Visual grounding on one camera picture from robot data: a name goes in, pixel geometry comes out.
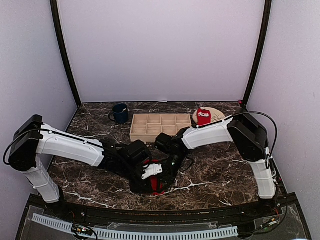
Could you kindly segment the plain red sock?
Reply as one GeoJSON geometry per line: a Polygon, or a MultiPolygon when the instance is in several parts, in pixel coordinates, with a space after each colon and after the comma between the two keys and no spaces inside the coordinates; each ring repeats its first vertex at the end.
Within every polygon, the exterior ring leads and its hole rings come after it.
{"type": "MultiPolygon", "coordinates": [[[[147,168],[149,165],[151,164],[160,164],[160,161],[159,160],[156,160],[156,159],[147,159],[143,162],[142,164],[142,174],[143,174],[143,170],[145,168],[147,168]]],[[[155,176],[151,176],[145,180],[149,180],[150,181],[150,185],[151,185],[151,188],[153,190],[153,195],[162,195],[164,194],[164,191],[160,191],[160,188],[162,187],[162,180],[160,178],[160,174],[158,175],[155,175],[155,176]]]]}

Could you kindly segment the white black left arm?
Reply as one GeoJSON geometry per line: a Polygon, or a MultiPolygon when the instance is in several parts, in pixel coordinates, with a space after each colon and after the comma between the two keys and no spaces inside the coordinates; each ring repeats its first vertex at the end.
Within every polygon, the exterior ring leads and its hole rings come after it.
{"type": "Polygon", "coordinates": [[[63,193],[44,168],[40,155],[63,157],[104,169],[142,188],[144,180],[161,170],[158,164],[146,162],[152,156],[140,140],[126,145],[79,137],[57,130],[43,123],[42,116],[33,115],[15,132],[3,154],[3,163],[23,173],[60,218],[67,218],[71,208],[62,200],[63,193]]]}

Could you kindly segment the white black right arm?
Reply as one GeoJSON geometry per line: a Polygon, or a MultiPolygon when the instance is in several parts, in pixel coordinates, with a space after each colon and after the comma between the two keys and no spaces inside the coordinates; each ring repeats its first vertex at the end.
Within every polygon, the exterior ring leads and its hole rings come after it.
{"type": "Polygon", "coordinates": [[[272,167],[274,148],[269,146],[267,129],[254,115],[255,111],[237,113],[213,123],[182,128],[175,136],[161,133],[155,140],[155,148],[169,156],[165,171],[175,175],[190,150],[232,142],[251,166],[257,183],[262,201],[255,205],[255,213],[266,217],[275,208],[272,199],[277,192],[277,173],[272,167]]]}

